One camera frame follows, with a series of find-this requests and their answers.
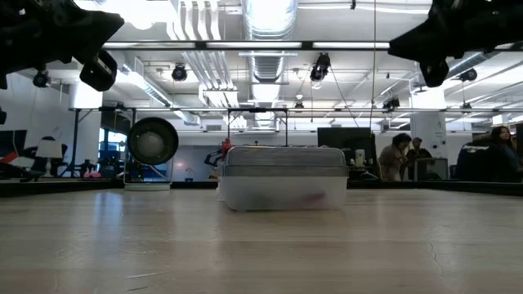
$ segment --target dark hair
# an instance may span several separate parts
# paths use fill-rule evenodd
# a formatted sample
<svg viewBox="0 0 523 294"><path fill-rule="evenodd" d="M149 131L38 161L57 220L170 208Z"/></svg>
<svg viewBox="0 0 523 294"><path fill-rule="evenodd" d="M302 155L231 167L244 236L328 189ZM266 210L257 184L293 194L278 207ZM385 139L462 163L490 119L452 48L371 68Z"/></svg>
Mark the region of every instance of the dark hair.
<svg viewBox="0 0 523 294"><path fill-rule="evenodd" d="M392 138L392 144L396 147L402 142L410 143L410 141L412 141L412 138L405 133L401 133L399 135L394 136L394 138Z"/></svg>
<svg viewBox="0 0 523 294"><path fill-rule="evenodd" d="M507 130L507 132L508 132L508 141L506 141L506 142L501 140L501 138L499 138L503 129ZM510 130L508 129L508 127L495 127L494 129L492 129L492 132L490 133L490 139L492 139L492 141L496 144L503 143L503 144L507 144L508 147L512 148L512 134L510 133Z"/></svg>

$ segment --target translucent plastic box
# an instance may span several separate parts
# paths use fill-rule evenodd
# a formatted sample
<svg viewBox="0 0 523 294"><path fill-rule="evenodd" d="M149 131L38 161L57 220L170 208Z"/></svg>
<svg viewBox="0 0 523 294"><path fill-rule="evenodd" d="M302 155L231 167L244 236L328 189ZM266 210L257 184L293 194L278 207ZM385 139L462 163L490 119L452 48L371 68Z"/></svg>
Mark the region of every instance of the translucent plastic box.
<svg viewBox="0 0 523 294"><path fill-rule="evenodd" d="M234 147L219 198L231 209L336 209L345 202L348 170L339 149Z"/></svg>

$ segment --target lamp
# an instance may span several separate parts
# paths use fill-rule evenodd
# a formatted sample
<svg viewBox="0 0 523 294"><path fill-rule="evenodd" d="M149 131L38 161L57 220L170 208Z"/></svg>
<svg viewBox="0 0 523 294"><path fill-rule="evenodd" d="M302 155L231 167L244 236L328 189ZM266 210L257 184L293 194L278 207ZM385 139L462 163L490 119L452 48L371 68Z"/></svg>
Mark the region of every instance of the lamp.
<svg viewBox="0 0 523 294"><path fill-rule="evenodd" d="M36 157L47 158L46 173L44 177L52 177L51 175L51 159L62 158L62 144L54 140L41 140L38 144Z"/></svg>

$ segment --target woman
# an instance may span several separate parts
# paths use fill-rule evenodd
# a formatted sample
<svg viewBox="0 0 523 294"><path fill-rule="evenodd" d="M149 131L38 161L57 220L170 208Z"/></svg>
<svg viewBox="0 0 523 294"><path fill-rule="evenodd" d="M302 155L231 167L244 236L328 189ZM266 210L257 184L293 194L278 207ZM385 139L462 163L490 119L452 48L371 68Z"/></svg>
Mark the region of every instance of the woman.
<svg viewBox="0 0 523 294"><path fill-rule="evenodd" d="M501 148L508 159L511 172L515 175L521 172L521 160L512 146L512 135L507 127L495 127L490 133L492 141Z"/></svg>
<svg viewBox="0 0 523 294"><path fill-rule="evenodd" d="M385 147L379 156L379 164L382 167L382 178L384 180L401 181L405 171L407 158L405 150L412 138L401 133L392 138L392 145Z"/></svg>

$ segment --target wooden table surface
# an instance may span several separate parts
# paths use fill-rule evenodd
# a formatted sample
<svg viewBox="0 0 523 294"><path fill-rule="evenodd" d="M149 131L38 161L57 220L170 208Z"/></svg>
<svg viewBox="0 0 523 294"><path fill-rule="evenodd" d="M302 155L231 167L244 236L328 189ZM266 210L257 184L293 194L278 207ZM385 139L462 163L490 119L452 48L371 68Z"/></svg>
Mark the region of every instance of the wooden table surface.
<svg viewBox="0 0 523 294"><path fill-rule="evenodd" d="M522 293L523 198L349 190L236 213L213 190L0 198L0 293Z"/></svg>

